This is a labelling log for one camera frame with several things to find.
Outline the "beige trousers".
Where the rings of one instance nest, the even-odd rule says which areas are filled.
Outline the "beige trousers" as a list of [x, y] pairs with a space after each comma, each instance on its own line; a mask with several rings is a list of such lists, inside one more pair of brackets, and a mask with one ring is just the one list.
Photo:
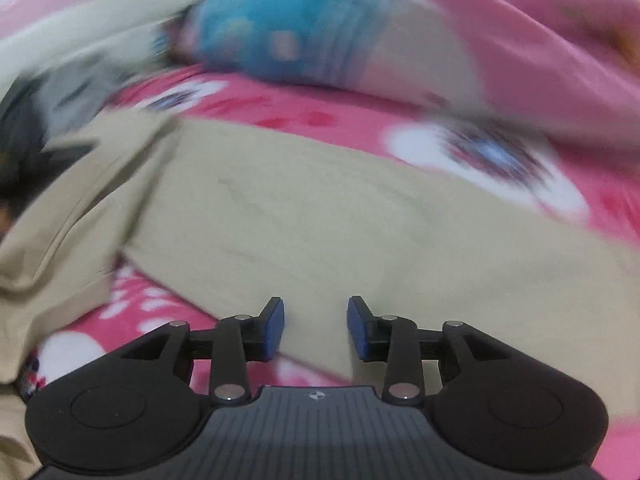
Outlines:
[[[112, 110], [1, 239], [6, 479], [592, 479], [639, 411], [639, 253], [461, 179], [290, 134]], [[48, 337], [132, 264], [214, 320], [135, 336], [23, 398]], [[347, 306], [415, 322], [424, 400], [381, 400]], [[217, 323], [284, 302], [252, 398], [209, 399]]]

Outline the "pink floral bed sheet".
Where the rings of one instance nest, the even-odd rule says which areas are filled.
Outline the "pink floral bed sheet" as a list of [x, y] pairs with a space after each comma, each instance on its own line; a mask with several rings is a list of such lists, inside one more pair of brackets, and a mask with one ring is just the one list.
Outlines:
[[[507, 202], [637, 243], [639, 166], [544, 140], [484, 137], [480, 154], [465, 155], [444, 130], [418, 113], [344, 92], [262, 84], [239, 75], [173, 70], [134, 84], [114, 104], [170, 110], [298, 134], [348, 148], [397, 156], [423, 169], [447, 171]], [[27, 359], [18, 391], [30, 398], [63, 374], [171, 318], [196, 328], [214, 320], [132, 264], [122, 262], [110, 300], [48, 337]]]

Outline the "black garment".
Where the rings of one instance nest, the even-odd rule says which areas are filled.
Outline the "black garment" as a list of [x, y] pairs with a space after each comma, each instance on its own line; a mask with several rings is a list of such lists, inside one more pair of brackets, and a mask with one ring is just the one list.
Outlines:
[[46, 151], [46, 130], [36, 109], [35, 81], [16, 78], [1, 99], [1, 232], [64, 171], [91, 150], [91, 144]]

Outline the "grey sweatshirt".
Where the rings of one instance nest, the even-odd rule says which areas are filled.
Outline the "grey sweatshirt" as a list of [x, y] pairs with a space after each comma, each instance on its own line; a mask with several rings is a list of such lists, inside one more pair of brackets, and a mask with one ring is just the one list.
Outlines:
[[48, 140], [91, 122], [134, 76], [102, 54], [75, 58], [40, 76], [35, 107]]

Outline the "blue pink floral quilt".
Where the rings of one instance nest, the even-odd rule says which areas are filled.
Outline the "blue pink floral quilt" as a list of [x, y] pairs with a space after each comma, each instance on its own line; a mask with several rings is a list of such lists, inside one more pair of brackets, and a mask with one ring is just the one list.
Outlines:
[[639, 144], [639, 0], [196, 0], [162, 37], [213, 72]]

